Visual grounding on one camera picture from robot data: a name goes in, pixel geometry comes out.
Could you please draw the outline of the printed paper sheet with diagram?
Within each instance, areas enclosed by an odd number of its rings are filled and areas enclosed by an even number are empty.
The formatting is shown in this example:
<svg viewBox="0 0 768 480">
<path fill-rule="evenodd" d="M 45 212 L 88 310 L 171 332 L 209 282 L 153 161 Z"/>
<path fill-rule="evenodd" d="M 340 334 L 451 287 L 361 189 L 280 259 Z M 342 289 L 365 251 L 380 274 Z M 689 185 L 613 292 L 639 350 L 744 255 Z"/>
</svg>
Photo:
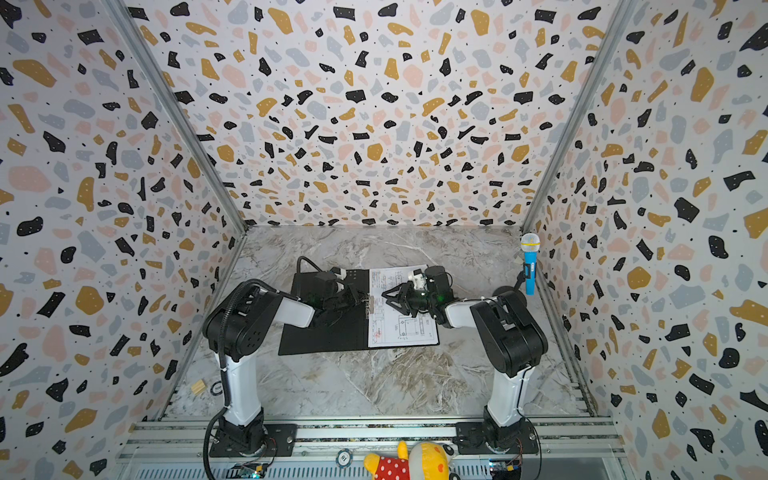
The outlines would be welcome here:
<svg viewBox="0 0 768 480">
<path fill-rule="evenodd" d="M 369 270 L 367 347 L 404 348 L 439 344 L 435 321 L 427 314 L 404 315 L 386 304 L 382 294 L 405 283 L 414 270 L 425 265 Z"/>
</svg>

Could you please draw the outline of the orange folder black inside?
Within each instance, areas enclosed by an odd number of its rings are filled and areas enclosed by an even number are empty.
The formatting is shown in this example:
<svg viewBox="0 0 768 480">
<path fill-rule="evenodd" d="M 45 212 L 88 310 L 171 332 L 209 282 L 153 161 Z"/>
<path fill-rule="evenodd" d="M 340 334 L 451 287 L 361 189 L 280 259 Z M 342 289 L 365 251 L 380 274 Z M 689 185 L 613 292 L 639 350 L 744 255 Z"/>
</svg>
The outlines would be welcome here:
<svg viewBox="0 0 768 480">
<path fill-rule="evenodd" d="M 346 279 L 367 278 L 369 270 L 346 270 Z M 296 272 L 293 276 L 291 293 L 305 301 L 305 278 L 317 270 Z M 279 346 L 279 354 L 299 355 L 309 353 L 331 353 L 372 350 L 367 347 L 368 301 L 348 311 L 317 310 L 307 327 L 287 324 Z"/>
</svg>

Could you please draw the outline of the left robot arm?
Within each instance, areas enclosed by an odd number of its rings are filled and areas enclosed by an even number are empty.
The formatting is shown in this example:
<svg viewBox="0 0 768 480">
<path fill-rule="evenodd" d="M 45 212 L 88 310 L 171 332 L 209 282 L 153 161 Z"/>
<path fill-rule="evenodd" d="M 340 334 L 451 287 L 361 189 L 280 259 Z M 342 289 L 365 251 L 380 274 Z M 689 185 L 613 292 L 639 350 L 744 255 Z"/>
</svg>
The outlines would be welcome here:
<svg viewBox="0 0 768 480">
<path fill-rule="evenodd" d="M 335 353 L 368 347 L 370 274 L 313 270 L 293 275 L 289 292 L 258 279 L 241 282 L 205 320 L 202 332 L 219 362 L 224 407 L 212 421 L 214 457 L 292 452 L 292 424 L 268 428 L 257 393 L 257 352 L 270 328 L 283 327 L 281 355 Z"/>
</svg>

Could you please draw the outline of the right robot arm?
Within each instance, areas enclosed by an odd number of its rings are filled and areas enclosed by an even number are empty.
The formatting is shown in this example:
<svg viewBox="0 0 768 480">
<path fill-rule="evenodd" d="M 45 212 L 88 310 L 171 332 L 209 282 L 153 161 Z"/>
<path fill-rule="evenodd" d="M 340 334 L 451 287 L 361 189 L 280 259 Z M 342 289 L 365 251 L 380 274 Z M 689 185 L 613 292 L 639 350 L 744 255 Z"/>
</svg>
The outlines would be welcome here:
<svg viewBox="0 0 768 480">
<path fill-rule="evenodd" d="M 461 299 L 453 277 L 442 266 L 417 269 L 408 280 L 382 293 L 386 305 L 401 314 L 425 314 L 437 324 L 474 329 L 494 368 L 490 399 L 481 432 L 474 442 L 496 452 L 523 444 L 528 427 L 523 413 L 526 391 L 535 368 L 548 351 L 548 340 L 527 307 L 535 290 L 535 267 L 523 265 L 513 286 L 497 288 L 489 297 Z"/>
</svg>

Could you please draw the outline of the blue toy microphone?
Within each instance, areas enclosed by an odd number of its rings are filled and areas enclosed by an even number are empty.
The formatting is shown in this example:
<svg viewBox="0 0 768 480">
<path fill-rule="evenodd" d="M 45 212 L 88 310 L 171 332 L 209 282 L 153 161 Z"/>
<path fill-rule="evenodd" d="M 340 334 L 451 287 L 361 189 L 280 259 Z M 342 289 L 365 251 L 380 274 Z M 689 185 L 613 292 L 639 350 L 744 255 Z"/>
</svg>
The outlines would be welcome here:
<svg viewBox="0 0 768 480">
<path fill-rule="evenodd" d="M 525 294 L 533 296 L 536 289 L 537 257 L 540 250 L 540 238 L 535 233 L 522 236 L 520 247 L 523 252 L 523 268 L 525 277 Z"/>
</svg>

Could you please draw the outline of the yellow red plush toy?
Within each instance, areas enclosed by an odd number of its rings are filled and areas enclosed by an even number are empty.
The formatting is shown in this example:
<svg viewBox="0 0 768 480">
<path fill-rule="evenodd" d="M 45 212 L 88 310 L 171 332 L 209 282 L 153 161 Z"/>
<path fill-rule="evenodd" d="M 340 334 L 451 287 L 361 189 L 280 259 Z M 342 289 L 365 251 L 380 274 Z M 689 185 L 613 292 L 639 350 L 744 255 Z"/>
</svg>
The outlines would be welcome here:
<svg viewBox="0 0 768 480">
<path fill-rule="evenodd" d="M 454 480 L 460 478 L 450 468 L 455 455 L 448 444 L 420 442 L 410 448 L 400 441 L 395 457 L 370 453 L 363 464 L 377 480 Z"/>
</svg>

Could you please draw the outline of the small wooden block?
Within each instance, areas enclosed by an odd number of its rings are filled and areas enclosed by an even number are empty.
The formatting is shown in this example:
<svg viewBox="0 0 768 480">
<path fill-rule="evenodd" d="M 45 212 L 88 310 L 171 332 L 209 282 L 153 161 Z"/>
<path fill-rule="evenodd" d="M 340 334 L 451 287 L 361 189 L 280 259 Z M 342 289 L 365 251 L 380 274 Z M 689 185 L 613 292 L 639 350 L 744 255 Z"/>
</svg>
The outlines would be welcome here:
<svg viewBox="0 0 768 480">
<path fill-rule="evenodd" d="M 205 382 L 200 379 L 190 386 L 190 391 L 194 396 L 199 396 L 206 391 L 206 388 Z"/>
</svg>

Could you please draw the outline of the circuit board right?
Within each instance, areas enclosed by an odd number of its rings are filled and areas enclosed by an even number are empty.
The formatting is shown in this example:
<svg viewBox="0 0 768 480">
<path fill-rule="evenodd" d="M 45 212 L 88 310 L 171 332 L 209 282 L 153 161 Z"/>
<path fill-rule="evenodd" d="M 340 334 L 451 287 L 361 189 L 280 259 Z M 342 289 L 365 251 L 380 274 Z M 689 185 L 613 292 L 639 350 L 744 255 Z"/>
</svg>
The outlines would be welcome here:
<svg viewBox="0 0 768 480">
<path fill-rule="evenodd" d="M 519 459 L 493 460 L 489 462 L 489 473 L 492 480 L 520 480 L 522 462 Z"/>
</svg>

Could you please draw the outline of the green circuit board left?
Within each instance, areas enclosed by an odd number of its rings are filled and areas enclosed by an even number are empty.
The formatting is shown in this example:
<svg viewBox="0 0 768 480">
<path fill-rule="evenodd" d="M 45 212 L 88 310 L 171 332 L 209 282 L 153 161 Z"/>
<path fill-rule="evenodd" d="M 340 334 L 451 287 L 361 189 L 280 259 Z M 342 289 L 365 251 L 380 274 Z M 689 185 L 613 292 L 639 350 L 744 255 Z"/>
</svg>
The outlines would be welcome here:
<svg viewBox="0 0 768 480">
<path fill-rule="evenodd" d="M 232 468 L 232 475 L 238 479 L 265 479 L 269 465 L 266 463 L 244 463 Z"/>
</svg>

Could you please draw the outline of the round badge on rail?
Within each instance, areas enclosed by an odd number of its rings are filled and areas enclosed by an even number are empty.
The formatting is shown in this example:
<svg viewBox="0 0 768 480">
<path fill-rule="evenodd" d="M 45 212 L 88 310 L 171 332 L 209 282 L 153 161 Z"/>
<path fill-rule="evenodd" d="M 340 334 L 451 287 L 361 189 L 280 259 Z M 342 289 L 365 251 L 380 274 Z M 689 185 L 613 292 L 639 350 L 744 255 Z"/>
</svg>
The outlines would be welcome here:
<svg viewBox="0 0 768 480">
<path fill-rule="evenodd" d="M 336 456 L 336 464 L 339 468 L 347 468 L 353 462 L 353 454 L 348 449 L 342 449 Z"/>
</svg>

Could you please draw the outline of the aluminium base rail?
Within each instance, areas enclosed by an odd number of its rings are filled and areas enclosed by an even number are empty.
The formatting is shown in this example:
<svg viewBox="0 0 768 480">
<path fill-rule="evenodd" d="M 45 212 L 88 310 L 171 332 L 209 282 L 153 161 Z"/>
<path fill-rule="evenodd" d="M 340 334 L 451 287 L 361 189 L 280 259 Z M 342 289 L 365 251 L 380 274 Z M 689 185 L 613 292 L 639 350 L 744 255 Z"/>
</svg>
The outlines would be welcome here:
<svg viewBox="0 0 768 480">
<path fill-rule="evenodd" d="M 277 419 L 268 428 L 292 424 L 288 456 L 264 451 L 214 457 L 203 453 L 206 424 L 198 420 L 142 422 L 117 459 L 118 479 L 238 479 L 232 468 L 269 465 L 265 479 L 368 479 L 370 453 L 395 456 L 404 441 L 448 444 L 456 452 L 450 468 L 461 479 L 491 479 L 489 462 L 519 459 L 524 479 L 631 479 L 633 473 L 611 420 L 604 417 L 533 417 L 523 444 L 496 452 L 474 442 L 481 432 L 472 417 L 352 417 Z M 353 454 L 339 468 L 342 449 Z"/>
</svg>

